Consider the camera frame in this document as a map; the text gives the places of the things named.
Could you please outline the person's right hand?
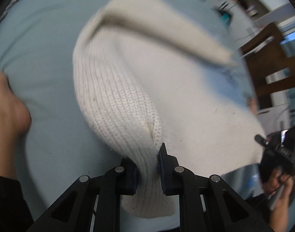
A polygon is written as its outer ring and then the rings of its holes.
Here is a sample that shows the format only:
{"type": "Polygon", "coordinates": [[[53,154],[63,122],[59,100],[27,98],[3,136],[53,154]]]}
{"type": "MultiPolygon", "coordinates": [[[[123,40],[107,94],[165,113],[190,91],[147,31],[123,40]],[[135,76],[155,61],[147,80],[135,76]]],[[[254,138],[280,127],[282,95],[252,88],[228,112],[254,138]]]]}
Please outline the person's right hand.
{"type": "Polygon", "coordinates": [[[270,211],[289,208],[294,181],[291,175],[283,172],[281,166],[272,170],[268,180],[262,183],[262,188],[268,198],[270,211]]]}

